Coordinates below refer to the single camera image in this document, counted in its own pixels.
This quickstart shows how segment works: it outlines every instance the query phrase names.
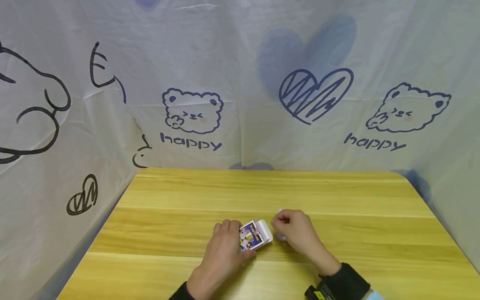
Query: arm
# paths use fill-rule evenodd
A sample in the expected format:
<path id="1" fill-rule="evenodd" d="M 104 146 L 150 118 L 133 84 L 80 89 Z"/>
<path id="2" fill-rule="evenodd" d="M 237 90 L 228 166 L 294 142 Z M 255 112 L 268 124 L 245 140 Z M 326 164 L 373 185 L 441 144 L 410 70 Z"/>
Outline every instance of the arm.
<path id="1" fill-rule="evenodd" d="M 274 217 L 272 225 L 292 248 L 311 261 L 322 278 L 321 284 L 325 284 L 336 299 L 382 299 L 349 264 L 341 264 L 327 250 L 315 232 L 310 217 L 303 211 L 282 210 Z"/>
<path id="2" fill-rule="evenodd" d="M 187 290 L 187 283 L 184 282 L 169 300 L 195 300 Z"/>
<path id="3" fill-rule="evenodd" d="M 215 225 L 202 262 L 170 300 L 209 300 L 233 273 L 255 256 L 254 250 L 240 249 L 240 227 L 237 220 Z"/>

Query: card deck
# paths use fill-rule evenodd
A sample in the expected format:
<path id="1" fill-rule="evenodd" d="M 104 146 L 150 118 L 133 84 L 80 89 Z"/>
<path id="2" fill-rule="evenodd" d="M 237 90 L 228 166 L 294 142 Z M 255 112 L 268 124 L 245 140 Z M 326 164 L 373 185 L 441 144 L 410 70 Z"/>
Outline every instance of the card deck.
<path id="1" fill-rule="evenodd" d="M 240 228 L 240 248 L 253 250 L 268 244 L 273 235 L 264 220 L 251 221 Z"/>

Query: blue heart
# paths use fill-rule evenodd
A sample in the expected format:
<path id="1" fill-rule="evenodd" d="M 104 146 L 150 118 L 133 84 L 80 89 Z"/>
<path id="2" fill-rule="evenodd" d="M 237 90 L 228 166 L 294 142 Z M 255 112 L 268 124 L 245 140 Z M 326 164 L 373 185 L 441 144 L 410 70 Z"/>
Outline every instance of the blue heart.
<path id="1" fill-rule="evenodd" d="M 430 184 L 425 178 L 420 176 L 415 169 L 410 170 L 392 170 L 392 172 L 397 173 L 405 177 L 417 193 L 422 197 L 426 204 L 432 200 L 432 191 L 430 189 Z"/>
<path id="2" fill-rule="evenodd" d="M 136 2 L 145 8 L 152 9 L 158 4 L 159 0 L 136 0 Z"/>
<path id="3" fill-rule="evenodd" d="M 239 169 L 239 170 L 273 170 L 273 166 L 269 163 L 254 163 L 249 166 L 242 166 L 241 163 L 236 163 L 229 167 L 229 169 Z"/>
<path id="4" fill-rule="evenodd" d="M 324 77 L 340 68 L 349 55 L 357 35 L 352 16 L 337 15 L 327 21 L 306 45 L 290 29 L 269 32 L 260 45 L 258 73 L 272 99 L 278 99 L 282 81 L 297 69 L 307 69 Z"/>

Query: bear drawing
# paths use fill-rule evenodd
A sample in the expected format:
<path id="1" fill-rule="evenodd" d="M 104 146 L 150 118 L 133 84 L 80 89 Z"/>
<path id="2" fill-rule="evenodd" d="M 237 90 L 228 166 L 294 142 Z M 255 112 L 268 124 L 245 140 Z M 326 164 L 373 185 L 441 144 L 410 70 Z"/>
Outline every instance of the bear drawing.
<path id="1" fill-rule="evenodd" d="M 419 131 L 447 108 L 451 98 L 448 94 L 431 93 L 401 83 L 388 91 L 375 115 L 365 125 L 368 129 L 384 132 Z"/>
<path id="2" fill-rule="evenodd" d="M 220 126 L 223 101 L 216 93 L 183 92 L 169 88 L 162 95 L 167 111 L 165 123 L 184 132 L 205 134 Z"/>

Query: left hand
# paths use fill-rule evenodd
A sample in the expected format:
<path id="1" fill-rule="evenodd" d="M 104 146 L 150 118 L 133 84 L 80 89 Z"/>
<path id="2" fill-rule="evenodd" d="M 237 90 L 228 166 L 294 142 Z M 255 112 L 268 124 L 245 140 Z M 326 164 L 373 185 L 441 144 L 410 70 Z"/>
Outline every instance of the left hand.
<path id="1" fill-rule="evenodd" d="M 254 250 L 240 249 L 240 227 L 237 220 L 215 225 L 202 263 L 187 280 L 187 290 L 195 300 L 209 300 L 232 274 L 255 256 Z"/>

